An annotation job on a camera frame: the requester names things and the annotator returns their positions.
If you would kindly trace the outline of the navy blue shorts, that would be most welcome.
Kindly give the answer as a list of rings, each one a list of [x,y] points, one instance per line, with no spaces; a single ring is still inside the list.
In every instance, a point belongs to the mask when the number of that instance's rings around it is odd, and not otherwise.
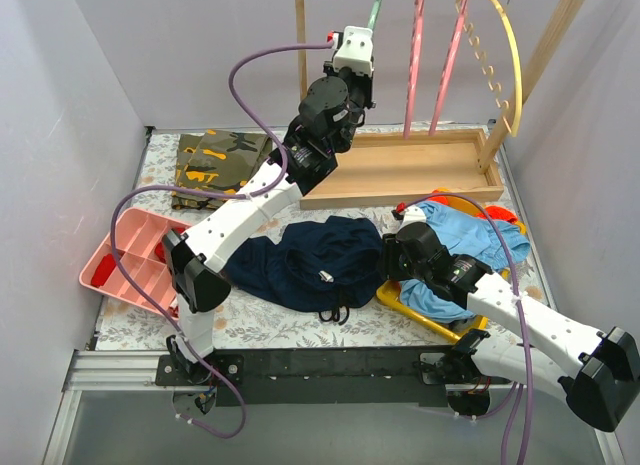
[[[344,324],[384,283],[378,271],[382,238],[367,218],[330,216],[285,227],[279,242],[246,240],[229,258],[224,275],[237,288],[320,320]]]

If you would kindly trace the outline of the green hanger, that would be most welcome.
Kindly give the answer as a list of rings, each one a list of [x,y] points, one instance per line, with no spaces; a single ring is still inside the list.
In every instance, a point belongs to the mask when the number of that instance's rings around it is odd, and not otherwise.
[[[367,28],[370,29],[371,31],[375,30],[379,13],[381,10],[381,6],[382,6],[382,1],[383,0],[374,0],[373,2],[372,8],[369,14],[368,23],[367,23]]]

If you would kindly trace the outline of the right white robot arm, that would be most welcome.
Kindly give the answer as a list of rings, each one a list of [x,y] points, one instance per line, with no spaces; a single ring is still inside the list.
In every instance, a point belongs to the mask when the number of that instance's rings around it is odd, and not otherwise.
[[[639,396],[639,352],[619,327],[603,332],[569,319],[512,285],[481,261],[452,254],[424,222],[382,238],[387,279],[417,279],[440,298],[501,326],[472,329],[425,366],[447,383],[481,376],[520,382],[563,400],[582,421],[613,432]]]

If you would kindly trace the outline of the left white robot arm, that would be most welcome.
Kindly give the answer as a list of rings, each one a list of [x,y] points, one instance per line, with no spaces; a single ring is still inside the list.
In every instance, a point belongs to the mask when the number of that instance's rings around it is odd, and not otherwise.
[[[314,81],[290,122],[282,149],[273,150],[237,199],[227,201],[183,234],[163,238],[176,292],[179,326],[167,341],[174,367],[193,385],[213,371],[213,311],[231,291],[221,272],[233,253],[282,209],[307,195],[338,166],[372,108],[371,61],[333,59]]]

